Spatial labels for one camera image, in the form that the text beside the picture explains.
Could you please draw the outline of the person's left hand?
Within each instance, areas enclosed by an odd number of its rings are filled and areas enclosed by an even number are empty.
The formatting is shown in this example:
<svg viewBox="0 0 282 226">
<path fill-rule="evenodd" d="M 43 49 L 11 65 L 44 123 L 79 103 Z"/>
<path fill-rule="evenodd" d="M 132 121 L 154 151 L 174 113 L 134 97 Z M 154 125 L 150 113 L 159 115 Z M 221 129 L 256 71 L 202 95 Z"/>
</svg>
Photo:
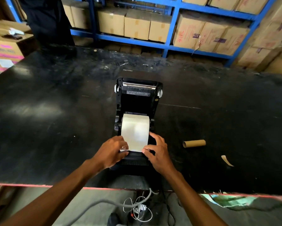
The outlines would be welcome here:
<svg viewBox="0 0 282 226">
<path fill-rule="evenodd" d="M 121 160 L 112 160 L 110 153 L 110 139 L 102 144 L 97 153 L 92 157 L 91 161 L 94 164 L 96 171 L 100 172 L 104 169 L 112 167 Z"/>
</svg>

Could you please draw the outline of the person's right hand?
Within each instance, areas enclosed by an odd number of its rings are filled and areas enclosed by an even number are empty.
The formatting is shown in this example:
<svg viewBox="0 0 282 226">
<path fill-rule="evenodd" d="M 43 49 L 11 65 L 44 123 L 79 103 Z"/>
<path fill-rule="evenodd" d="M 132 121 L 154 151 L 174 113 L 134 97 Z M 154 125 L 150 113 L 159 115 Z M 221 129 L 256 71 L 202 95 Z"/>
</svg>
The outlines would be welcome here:
<svg viewBox="0 0 282 226">
<path fill-rule="evenodd" d="M 156 150 L 155 150 L 155 162 L 151 162 L 154 169 L 159 172 L 167 180 L 176 174 L 176 169 L 170 159 L 167 144 L 165 143 L 164 138 L 161 136 L 149 132 L 149 135 L 153 137 L 156 141 Z"/>
</svg>

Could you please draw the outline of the white label paper roll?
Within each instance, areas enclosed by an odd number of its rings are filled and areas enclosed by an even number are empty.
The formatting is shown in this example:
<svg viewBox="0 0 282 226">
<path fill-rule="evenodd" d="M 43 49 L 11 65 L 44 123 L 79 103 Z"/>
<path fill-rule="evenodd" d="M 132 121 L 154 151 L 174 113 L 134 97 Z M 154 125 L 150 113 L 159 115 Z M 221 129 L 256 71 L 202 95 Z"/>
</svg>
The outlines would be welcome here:
<svg viewBox="0 0 282 226">
<path fill-rule="evenodd" d="M 150 118 L 144 115 L 124 114 L 121 136 L 127 142 L 129 151 L 142 152 L 148 145 Z"/>
</svg>

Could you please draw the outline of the person's right forearm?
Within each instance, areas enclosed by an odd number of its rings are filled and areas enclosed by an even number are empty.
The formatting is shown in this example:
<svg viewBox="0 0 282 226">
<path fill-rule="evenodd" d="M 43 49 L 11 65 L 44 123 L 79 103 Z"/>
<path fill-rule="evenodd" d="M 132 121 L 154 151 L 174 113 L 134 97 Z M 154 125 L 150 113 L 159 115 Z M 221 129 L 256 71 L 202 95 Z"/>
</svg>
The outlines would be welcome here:
<svg viewBox="0 0 282 226">
<path fill-rule="evenodd" d="M 228 226 L 191 188 L 179 171 L 167 167 L 163 176 L 176 193 L 192 226 Z"/>
</svg>

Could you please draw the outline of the person's left forearm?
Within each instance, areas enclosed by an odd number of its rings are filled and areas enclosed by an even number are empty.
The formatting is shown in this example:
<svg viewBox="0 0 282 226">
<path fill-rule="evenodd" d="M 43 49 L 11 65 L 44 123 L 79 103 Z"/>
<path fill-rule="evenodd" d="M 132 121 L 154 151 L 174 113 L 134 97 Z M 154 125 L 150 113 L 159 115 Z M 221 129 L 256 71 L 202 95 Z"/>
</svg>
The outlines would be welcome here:
<svg viewBox="0 0 282 226">
<path fill-rule="evenodd" d="M 3 221 L 0 226 L 52 226 L 86 182 L 105 168 L 96 159 L 86 160 L 70 175 Z"/>
</svg>

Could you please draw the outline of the black label printer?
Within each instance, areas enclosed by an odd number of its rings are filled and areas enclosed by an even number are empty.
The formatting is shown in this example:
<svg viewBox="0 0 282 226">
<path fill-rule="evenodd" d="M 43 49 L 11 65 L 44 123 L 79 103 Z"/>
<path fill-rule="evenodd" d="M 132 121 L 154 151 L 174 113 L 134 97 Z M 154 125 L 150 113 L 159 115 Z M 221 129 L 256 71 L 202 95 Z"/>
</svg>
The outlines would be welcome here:
<svg viewBox="0 0 282 226">
<path fill-rule="evenodd" d="M 119 77 L 114 86 L 116 93 L 116 116 L 113 134 L 121 136 L 121 124 L 124 114 L 144 115 L 150 118 L 149 132 L 154 132 L 154 116 L 159 99 L 163 94 L 163 84 L 152 80 L 141 80 Z M 148 145 L 155 144 L 153 137 L 148 139 Z M 150 173 L 153 166 L 142 152 L 132 152 L 110 167 L 124 175 L 139 175 Z"/>
</svg>

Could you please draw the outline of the brown cardboard tube core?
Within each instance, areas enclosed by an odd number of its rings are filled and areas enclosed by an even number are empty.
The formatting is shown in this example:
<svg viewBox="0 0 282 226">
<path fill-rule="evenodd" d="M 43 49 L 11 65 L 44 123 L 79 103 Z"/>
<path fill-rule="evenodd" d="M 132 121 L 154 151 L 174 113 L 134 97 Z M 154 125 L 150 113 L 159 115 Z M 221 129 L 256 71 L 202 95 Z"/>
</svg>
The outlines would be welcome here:
<svg viewBox="0 0 282 226">
<path fill-rule="evenodd" d="M 205 140 L 191 140 L 191 141 L 184 141 L 182 144 L 184 148 L 202 147 L 206 145 L 206 141 Z"/>
</svg>

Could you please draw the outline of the black shoe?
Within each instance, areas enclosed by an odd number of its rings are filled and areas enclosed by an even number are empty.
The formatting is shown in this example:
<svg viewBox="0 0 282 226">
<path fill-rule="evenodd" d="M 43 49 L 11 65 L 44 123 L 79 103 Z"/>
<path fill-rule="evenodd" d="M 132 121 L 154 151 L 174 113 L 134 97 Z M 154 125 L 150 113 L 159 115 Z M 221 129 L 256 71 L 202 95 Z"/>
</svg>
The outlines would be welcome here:
<svg viewBox="0 0 282 226">
<path fill-rule="evenodd" d="M 110 214 L 108 218 L 107 226 L 123 226 L 121 219 L 117 213 Z"/>
</svg>

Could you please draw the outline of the torn beige paper scrap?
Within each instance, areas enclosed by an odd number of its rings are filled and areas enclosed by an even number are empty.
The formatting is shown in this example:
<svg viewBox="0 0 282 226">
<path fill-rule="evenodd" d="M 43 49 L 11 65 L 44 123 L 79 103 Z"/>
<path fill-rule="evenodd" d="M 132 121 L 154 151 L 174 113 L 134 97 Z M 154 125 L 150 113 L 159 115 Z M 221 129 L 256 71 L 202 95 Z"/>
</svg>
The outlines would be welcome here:
<svg viewBox="0 0 282 226">
<path fill-rule="evenodd" d="M 234 165 L 232 165 L 232 164 L 228 161 L 226 155 L 222 155 L 221 158 L 222 158 L 222 160 L 223 160 L 228 166 L 234 167 Z"/>
</svg>

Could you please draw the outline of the green white woven sack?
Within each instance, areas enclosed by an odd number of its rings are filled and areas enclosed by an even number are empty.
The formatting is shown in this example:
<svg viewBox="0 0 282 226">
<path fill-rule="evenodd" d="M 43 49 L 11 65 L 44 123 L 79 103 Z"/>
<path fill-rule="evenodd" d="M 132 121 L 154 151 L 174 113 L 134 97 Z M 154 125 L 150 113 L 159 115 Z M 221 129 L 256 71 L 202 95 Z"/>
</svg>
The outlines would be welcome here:
<svg viewBox="0 0 282 226">
<path fill-rule="evenodd" d="M 235 212 L 256 210 L 260 212 L 270 212 L 282 207 L 282 198 L 275 197 L 278 204 L 267 208 L 258 208 L 253 205 L 258 196 L 241 196 L 241 195 L 221 195 L 221 194 L 200 194 L 203 198 L 222 208 L 233 210 Z"/>
</svg>

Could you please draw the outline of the blue metal shelf rack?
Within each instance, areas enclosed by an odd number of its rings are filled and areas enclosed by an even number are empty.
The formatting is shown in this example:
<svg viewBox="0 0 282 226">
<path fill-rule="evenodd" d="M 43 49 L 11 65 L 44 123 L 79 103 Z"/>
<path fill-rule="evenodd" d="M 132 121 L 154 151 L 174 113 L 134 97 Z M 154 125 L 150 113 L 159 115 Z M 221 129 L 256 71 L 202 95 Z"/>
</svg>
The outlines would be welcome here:
<svg viewBox="0 0 282 226">
<path fill-rule="evenodd" d="M 171 9 L 169 12 L 173 9 L 172 14 L 172 21 L 170 23 L 169 33 L 167 35 L 167 39 L 165 43 L 161 42 L 150 42 L 145 40 L 139 40 L 134 38 L 127 38 L 127 37 L 121 37 L 121 36 L 113 36 L 108 34 L 99 34 L 97 26 L 95 25 L 95 11 L 94 11 L 94 0 L 87 0 L 88 1 L 88 7 L 90 10 L 90 21 L 92 23 L 91 30 L 83 30 L 79 28 L 71 28 L 71 34 L 75 36 L 81 36 L 81 37 L 89 37 L 93 38 L 95 42 L 98 40 L 106 40 L 106 41 L 114 41 L 114 42 L 120 42 L 120 43 L 126 43 L 131 45 L 140 45 L 140 46 L 146 46 L 151 48 L 158 48 L 162 49 L 162 57 L 166 58 L 167 53 L 169 50 L 172 51 L 179 51 L 179 52 L 185 52 L 185 53 L 192 53 L 192 54 L 198 54 L 203 56 L 210 56 L 210 57 L 216 57 L 221 59 L 226 59 L 227 62 L 225 64 L 226 67 L 230 67 L 234 60 L 237 58 L 237 56 L 240 54 L 241 50 L 244 48 L 246 42 L 248 39 L 252 36 L 258 25 L 261 23 L 262 19 L 265 17 L 267 12 L 270 10 L 272 5 L 275 3 L 276 0 L 268 0 L 265 7 L 261 10 L 261 12 L 258 15 L 252 15 L 248 13 L 243 12 L 237 12 L 237 11 L 228 11 L 224 9 L 209 7 L 209 6 L 200 6 L 192 3 L 186 3 L 182 0 L 143 0 L 147 3 L 158 3 L 161 5 L 169 6 Z M 225 16 L 225 17 L 231 17 L 231 18 L 237 18 L 237 19 L 244 19 L 251 21 L 250 25 L 250 31 L 247 34 L 247 36 L 243 39 L 243 41 L 240 43 L 236 51 L 233 53 L 233 55 L 225 55 L 225 54 L 218 54 L 215 52 L 205 52 L 205 51 L 199 51 L 194 50 L 190 48 L 181 48 L 177 47 L 171 44 L 171 36 L 174 32 L 175 22 L 177 20 L 179 10 L 191 10 L 191 11 L 197 11 L 200 13 L 207 13 L 212 15 L 219 15 L 219 16 Z"/>
</svg>

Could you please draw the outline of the plain brown cardboard box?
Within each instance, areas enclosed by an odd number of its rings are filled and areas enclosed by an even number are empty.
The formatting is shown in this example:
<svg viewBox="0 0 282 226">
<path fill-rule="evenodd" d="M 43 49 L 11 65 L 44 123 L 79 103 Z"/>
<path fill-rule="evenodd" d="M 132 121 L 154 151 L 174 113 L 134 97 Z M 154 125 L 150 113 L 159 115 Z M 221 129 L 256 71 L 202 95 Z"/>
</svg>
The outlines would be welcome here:
<svg viewBox="0 0 282 226">
<path fill-rule="evenodd" d="M 124 37 L 148 40 L 151 15 L 147 11 L 128 9 L 124 18 Z"/>
<path fill-rule="evenodd" d="M 124 19 L 127 13 L 123 8 L 102 8 L 97 11 L 99 31 L 124 36 Z"/>
<path fill-rule="evenodd" d="M 75 25 L 74 25 L 74 20 L 72 16 L 71 6 L 63 4 L 63 7 L 64 7 L 65 14 L 70 22 L 71 27 L 74 28 Z"/>
<path fill-rule="evenodd" d="M 148 39 L 151 41 L 165 43 L 171 21 L 172 16 L 152 13 Z"/>
<path fill-rule="evenodd" d="M 90 30 L 90 11 L 87 6 L 71 6 L 74 28 Z"/>
</svg>

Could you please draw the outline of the red print cardboard box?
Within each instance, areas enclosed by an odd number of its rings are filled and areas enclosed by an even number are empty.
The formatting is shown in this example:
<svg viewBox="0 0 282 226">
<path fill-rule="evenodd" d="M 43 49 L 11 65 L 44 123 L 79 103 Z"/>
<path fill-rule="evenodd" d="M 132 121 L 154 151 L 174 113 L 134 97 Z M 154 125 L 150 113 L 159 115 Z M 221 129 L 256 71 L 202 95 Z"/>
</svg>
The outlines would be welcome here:
<svg viewBox="0 0 282 226">
<path fill-rule="evenodd" d="M 222 38 L 223 33 L 228 25 L 223 22 L 206 21 L 200 32 L 199 51 L 213 52 Z"/>
<path fill-rule="evenodd" d="M 173 46 L 195 49 L 204 24 L 203 14 L 194 11 L 182 11 L 178 16 L 173 36 Z"/>
<path fill-rule="evenodd" d="M 247 36 L 249 28 L 246 26 L 227 26 L 218 39 L 214 53 L 232 56 Z"/>
</svg>

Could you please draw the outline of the tan cardboard box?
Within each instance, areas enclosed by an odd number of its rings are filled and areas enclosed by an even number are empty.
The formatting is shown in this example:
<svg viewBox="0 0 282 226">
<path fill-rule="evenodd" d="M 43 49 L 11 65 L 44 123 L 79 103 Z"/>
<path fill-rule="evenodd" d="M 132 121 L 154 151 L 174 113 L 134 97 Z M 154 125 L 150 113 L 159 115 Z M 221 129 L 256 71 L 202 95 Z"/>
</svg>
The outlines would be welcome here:
<svg viewBox="0 0 282 226">
<path fill-rule="evenodd" d="M 240 0 L 236 11 L 257 15 L 265 7 L 269 0 Z"/>
<path fill-rule="evenodd" d="M 208 0 L 182 0 L 184 3 L 191 3 L 195 5 L 205 6 Z"/>
<path fill-rule="evenodd" d="M 207 5 L 224 10 L 234 11 L 240 0 L 208 0 Z"/>
</svg>

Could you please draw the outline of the stack of large cardboard cartons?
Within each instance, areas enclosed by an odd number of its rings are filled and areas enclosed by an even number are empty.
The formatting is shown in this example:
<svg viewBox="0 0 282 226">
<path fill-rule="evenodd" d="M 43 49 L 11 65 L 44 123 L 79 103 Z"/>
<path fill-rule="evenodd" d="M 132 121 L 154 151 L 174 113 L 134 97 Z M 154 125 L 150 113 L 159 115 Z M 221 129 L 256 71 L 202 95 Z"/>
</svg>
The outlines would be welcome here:
<svg viewBox="0 0 282 226">
<path fill-rule="evenodd" d="M 282 51 L 282 0 L 276 0 L 233 66 L 263 71 Z"/>
</svg>

